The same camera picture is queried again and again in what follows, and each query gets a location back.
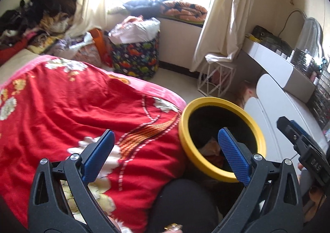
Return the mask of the right hand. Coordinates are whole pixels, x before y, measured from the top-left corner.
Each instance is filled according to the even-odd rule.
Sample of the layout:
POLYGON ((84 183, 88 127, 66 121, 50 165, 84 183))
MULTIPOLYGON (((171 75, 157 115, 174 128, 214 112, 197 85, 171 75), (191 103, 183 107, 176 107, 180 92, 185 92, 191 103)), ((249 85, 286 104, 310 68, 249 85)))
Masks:
POLYGON ((298 169, 301 171, 298 181, 303 196, 304 223, 308 223, 316 215, 326 196, 318 183, 310 176, 307 169, 298 163, 298 169))

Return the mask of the left hand painted nails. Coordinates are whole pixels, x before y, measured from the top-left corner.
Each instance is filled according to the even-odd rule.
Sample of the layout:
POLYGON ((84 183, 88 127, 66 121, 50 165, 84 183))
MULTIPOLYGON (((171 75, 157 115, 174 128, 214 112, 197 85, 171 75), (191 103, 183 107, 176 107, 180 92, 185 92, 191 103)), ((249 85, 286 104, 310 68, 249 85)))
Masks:
MULTIPOLYGON (((108 216, 108 219, 115 225, 115 227, 119 230, 119 232, 129 232, 132 233, 132 230, 128 227, 124 226, 122 222, 119 220, 113 219, 112 217, 108 216)), ((183 233, 182 226, 178 224, 171 224, 165 227, 163 233, 183 233)))

